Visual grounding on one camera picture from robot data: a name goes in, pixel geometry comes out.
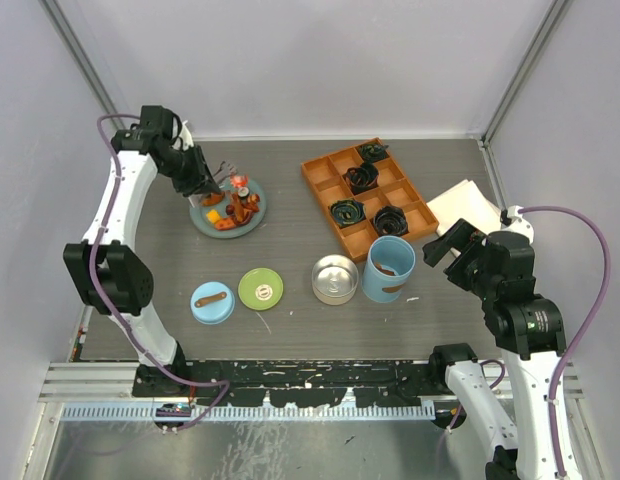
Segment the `grey-blue plate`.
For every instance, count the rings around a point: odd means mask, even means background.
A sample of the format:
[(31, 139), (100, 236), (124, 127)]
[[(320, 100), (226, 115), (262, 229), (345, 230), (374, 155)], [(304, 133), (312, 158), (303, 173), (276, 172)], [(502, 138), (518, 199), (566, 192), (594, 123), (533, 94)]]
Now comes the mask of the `grey-blue plate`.
[[(224, 188), (227, 188), (229, 186), (229, 182), (228, 179), (231, 176), (225, 178), (221, 184), (220, 184), (220, 188), (221, 190)], [(195, 227), (202, 232), (203, 234), (211, 237), (211, 238), (216, 238), (216, 239), (233, 239), (233, 238), (238, 238), (241, 237), (243, 235), (246, 235), (247, 233), (251, 232), (252, 230), (254, 230), (260, 223), (261, 221), (264, 219), (265, 217), (265, 213), (266, 213), (266, 209), (267, 209), (267, 201), (266, 201), (266, 197), (265, 197), (265, 192), (264, 190), (261, 188), (261, 186), (253, 179), (251, 179), (249, 177), (250, 181), (249, 181), (249, 186), (250, 187), (254, 187), (257, 190), (257, 193), (260, 195), (261, 197), (261, 211), (256, 215), (256, 218), (253, 220), (253, 222), (246, 227), (240, 227), (238, 229), (234, 229), (234, 230), (230, 230), (230, 231), (216, 231), (205, 219), (204, 217), (204, 208), (199, 206), (191, 206), (190, 205), (190, 210), (189, 210), (189, 214), (190, 214), (190, 218), (191, 221), (193, 222), (193, 224), (195, 225)]]

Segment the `pile of food pieces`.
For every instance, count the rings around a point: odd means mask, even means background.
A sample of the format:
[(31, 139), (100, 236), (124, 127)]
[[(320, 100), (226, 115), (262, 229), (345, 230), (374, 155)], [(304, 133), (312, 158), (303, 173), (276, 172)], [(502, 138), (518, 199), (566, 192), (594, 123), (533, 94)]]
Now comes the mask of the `pile of food pieces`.
[(229, 186), (220, 193), (211, 193), (199, 201), (206, 221), (216, 231), (230, 231), (249, 226), (261, 211), (261, 197), (249, 186), (249, 177), (233, 175)]

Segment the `blue cylindrical lunch container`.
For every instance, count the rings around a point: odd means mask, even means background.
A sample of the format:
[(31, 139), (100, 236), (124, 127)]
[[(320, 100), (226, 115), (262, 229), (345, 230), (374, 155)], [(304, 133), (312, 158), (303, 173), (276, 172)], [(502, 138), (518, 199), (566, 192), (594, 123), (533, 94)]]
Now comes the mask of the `blue cylindrical lunch container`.
[(396, 236), (379, 237), (368, 251), (362, 276), (364, 294), (377, 303), (397, 300), (416, 261), (416, 253), (407, 241)]

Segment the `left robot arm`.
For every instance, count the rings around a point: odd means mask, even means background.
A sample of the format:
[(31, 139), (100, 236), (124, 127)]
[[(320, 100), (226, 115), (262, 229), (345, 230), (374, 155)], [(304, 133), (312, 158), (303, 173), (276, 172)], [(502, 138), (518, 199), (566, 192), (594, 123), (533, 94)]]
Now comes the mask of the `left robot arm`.
[(137, 227), (157, 176), (171, 179), (185, 197), (219, 186), (201, 147), (174, 121), (157, 126), (134, 119), (104, 141), (111, 162), (101, 202), (82, 240), (65, 246), (63, 261), (82, 302), (115, 322), (135, 349), (140, 382), (178, 396), (198, 384), (152, 303), (153, 275), (135, 253)]

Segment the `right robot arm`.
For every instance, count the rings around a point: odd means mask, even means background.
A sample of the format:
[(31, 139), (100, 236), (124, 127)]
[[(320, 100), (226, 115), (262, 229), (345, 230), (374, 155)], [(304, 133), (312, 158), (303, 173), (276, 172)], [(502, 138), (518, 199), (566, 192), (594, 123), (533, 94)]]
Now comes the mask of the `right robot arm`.
[(458, 257), (447, 279), (481, 301), (485, 324), (500, 349), (515, 414), (509, 416), (466, 343), (437, 346), (429, 358), (434, 390), (453, 393), (485, 452), (488, 479), (579, 479), (562, 378), (555, 370), (567, 350), (558, 307), (535, 291), (535, 253), (528, 237), (507, 230), (481, 232), (464, 219), (423, 248), (436, 265)]

